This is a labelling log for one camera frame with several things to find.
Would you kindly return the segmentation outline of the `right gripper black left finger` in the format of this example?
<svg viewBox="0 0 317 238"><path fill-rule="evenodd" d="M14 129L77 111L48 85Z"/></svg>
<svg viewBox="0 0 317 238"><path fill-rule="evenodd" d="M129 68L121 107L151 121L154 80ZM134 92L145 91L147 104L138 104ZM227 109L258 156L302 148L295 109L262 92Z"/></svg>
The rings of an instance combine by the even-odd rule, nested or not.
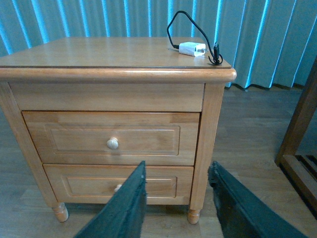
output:
<svg viewBox="0 0 317 238"><path fill-rule="evenodd" d="M100 213L75 237L139 238L146 204L146 163L142 161Z"/></svg>

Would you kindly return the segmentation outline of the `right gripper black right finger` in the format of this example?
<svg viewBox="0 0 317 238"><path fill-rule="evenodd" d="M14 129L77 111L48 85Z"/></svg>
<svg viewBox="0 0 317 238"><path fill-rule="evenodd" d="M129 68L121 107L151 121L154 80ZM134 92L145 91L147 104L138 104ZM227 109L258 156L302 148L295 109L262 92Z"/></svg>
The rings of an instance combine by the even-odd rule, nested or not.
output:
<svg viewBox="0 0 317 238"><path fill-rule="evenodd" d="M225 238L305 238L214 161L208 170L216 213Z"/></svg>

